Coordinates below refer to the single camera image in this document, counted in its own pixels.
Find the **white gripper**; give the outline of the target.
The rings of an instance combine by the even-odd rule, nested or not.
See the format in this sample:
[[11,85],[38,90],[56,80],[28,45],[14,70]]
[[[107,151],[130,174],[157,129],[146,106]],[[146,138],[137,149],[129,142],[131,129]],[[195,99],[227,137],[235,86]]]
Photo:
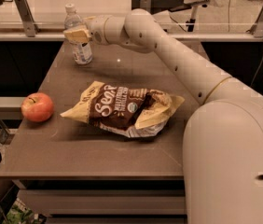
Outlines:
[[110,15],[85,17],[84,21],[87,22],[88,28],[85,25],[78,25],[66,29],[63,34],[67,40],[72,42],[88,43],[91,37],[92,41],[97,44],[108,45],[104,27],[110,18]]

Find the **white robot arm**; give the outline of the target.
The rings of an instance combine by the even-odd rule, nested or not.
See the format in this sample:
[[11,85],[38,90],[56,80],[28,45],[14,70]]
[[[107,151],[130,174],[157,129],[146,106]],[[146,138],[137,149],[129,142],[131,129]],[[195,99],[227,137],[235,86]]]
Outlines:
[[142,9],[100,16],[69,40],[155,52],[199,108],[183,139],[188,224],[263,224],[263,96],[162,30]]

